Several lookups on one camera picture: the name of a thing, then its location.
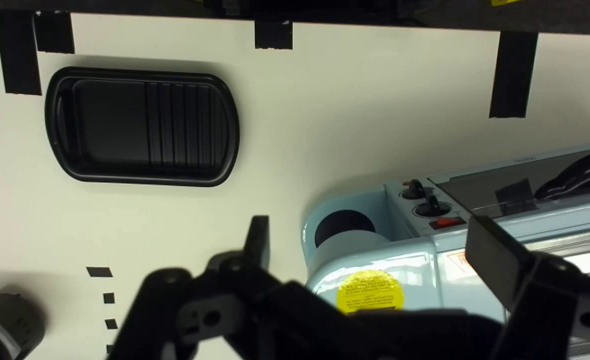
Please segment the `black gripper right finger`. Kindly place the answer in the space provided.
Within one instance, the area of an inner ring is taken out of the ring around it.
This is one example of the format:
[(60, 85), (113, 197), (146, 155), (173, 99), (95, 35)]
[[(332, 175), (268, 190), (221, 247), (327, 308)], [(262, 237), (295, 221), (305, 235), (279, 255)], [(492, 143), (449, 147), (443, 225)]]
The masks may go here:
[(541, 259), (492, 218), (470, 218), (466, 261), (506, 310), (532, 306), (532, 276)]

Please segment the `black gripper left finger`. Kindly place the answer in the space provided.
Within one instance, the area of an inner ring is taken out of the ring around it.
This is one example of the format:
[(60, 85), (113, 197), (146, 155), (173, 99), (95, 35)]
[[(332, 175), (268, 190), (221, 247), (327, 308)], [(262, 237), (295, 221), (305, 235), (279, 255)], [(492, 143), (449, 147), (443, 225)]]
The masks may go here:
[(267, 269), (271, 265), (271, 218), (268, 216), (255, 216), (251, 221), (243, 255), (261, 269)]

